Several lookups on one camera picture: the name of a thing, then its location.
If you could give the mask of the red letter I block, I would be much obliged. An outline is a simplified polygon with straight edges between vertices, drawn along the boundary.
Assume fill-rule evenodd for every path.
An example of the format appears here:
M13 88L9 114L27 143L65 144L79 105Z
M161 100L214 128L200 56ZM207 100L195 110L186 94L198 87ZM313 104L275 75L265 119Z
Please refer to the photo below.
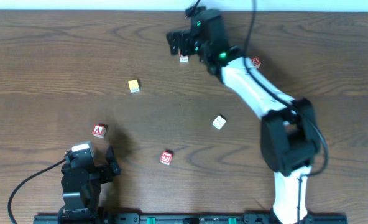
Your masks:
M179 53L179 61L180 63L187 63L189 61L189 56Z

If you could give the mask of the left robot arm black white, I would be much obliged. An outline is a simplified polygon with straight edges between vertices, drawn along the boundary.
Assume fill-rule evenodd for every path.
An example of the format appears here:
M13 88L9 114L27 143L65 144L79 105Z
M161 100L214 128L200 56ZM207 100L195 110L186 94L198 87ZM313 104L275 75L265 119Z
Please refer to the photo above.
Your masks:
M99 208L101 185L113 181L121 173L114 149L106 151L106 163L96 165L89 143L73 146L66 152L62 166L63 201L58 223L104 223L108 216Z

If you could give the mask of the red letter A block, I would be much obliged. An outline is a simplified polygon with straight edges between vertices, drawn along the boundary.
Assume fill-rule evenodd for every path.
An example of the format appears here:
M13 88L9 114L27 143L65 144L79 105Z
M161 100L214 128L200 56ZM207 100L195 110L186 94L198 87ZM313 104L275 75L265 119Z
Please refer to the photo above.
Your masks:
M93 127L92 135L98 138L104 138L106 135L107 128L105 125L102 124L96 124Z

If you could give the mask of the red block turning blue 2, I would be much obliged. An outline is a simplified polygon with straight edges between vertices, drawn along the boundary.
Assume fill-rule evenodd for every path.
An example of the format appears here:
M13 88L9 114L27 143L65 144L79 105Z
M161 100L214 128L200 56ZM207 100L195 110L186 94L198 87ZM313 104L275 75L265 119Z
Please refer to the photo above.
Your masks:
M258 69L261 66L261 61L258 57L251 58L251 62L254 68Z

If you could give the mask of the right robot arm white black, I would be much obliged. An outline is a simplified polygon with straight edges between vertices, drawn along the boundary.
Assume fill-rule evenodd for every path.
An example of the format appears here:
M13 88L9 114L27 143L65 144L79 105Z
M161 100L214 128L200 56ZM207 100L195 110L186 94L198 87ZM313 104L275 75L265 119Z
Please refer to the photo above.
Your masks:
M311 102L280 91L255 68L246 49L230 45L221 11L194 4L185 15L190 28L166 35L170 53L199 56L209 73L253 110L260 119L262 157L274 172L272 213L280 223L309 222L306 183L324 171L312 166L317 153L328 149Z

